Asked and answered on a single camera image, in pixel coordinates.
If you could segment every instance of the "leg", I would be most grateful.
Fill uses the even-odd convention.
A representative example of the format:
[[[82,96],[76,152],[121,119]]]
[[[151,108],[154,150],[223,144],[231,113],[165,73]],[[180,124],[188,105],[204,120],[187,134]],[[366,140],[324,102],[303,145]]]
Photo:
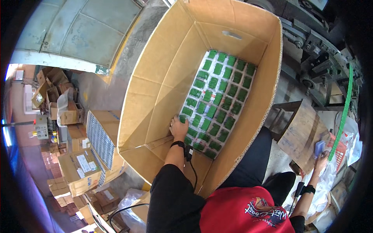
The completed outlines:
[[[261,186],[267,169],[271,144],[271,132],[266,127],[262,127],[242,160],[219,188]]]
[[[292,171],[277,173],[263,184],[263,187],[271,194],[275,206],[282,206],[294,185],[295,178],[296,175]]]

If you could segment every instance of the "industrial machine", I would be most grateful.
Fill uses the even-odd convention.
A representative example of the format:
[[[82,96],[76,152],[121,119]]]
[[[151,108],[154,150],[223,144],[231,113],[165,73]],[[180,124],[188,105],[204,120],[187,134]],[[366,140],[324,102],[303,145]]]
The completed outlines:
[[[336,17],[328,0],[246,2],[279,16],[284,38],[303,50],[300,61],[293,59],[284,50],[281,75],[300,82],[305,94],[313,99],[316,110],[343,110],[349,66],[352,65],[354,78],[350,110],[356,116],[359,87],[363,84],[361,65],[348,44],[342,21]],[[342,92],[342,103],[330,103],[332,83],[336,83]]]

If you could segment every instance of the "wooden board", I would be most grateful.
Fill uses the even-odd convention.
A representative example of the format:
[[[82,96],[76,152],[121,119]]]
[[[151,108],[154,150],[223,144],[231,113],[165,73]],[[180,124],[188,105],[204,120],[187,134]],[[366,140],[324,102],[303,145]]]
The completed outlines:
[[[315,143],[320,140],[328,142],[329,130],[306,101],[300,103],[290,121],[277,144],[308,174],[315,164]]]

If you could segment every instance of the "open cardboard box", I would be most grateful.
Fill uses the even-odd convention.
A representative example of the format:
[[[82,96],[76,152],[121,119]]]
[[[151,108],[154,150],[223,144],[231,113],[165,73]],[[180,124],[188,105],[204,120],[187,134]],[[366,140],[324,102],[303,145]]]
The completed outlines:
[[[180,112],[202,58],[212,48],[251,62],[258,69],[241,116],[217,158],[213,161],[193,153],[197,193],[209,196],[229,176],[267,117],[282,59],[279,18],[236,0],[178,0],[163,16],[137,61],[120,118],[118,152],[149,184],[172,143],[162,141],[170,135],[170,120]],[[158,145],[144,146],[154,141]],[[194,184],[189,163],[184,173]]]

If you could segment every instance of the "red t-shirt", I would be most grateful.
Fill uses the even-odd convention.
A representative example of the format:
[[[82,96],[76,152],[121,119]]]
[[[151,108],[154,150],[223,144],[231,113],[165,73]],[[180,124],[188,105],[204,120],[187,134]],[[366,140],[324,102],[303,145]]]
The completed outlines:
[[[269,192],[260,186],[218,189],[201,211],[201,233],[295,232],[284,208],[274,205]]]

